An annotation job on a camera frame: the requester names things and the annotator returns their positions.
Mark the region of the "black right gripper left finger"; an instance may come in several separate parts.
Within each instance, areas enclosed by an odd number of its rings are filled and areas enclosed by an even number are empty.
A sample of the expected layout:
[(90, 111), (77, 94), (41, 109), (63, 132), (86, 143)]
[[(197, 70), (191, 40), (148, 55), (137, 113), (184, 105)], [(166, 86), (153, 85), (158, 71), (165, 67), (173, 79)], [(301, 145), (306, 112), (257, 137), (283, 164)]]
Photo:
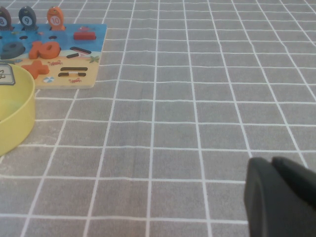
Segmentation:
[(314, 237), (316, 205), (309, 205), (287, 185), (272, 161), (247, 164), (244, 205), (251, 237)]

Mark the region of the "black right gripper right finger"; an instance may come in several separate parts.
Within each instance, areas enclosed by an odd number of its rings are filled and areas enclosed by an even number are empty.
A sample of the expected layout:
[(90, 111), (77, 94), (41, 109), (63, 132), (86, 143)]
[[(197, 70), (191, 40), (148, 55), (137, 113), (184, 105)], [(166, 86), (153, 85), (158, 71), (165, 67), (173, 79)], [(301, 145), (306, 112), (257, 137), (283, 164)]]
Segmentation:
[(272, 166), (293, 192), (309, 205), (316, 204), (316, 173), (285, 157), (273, 157)]

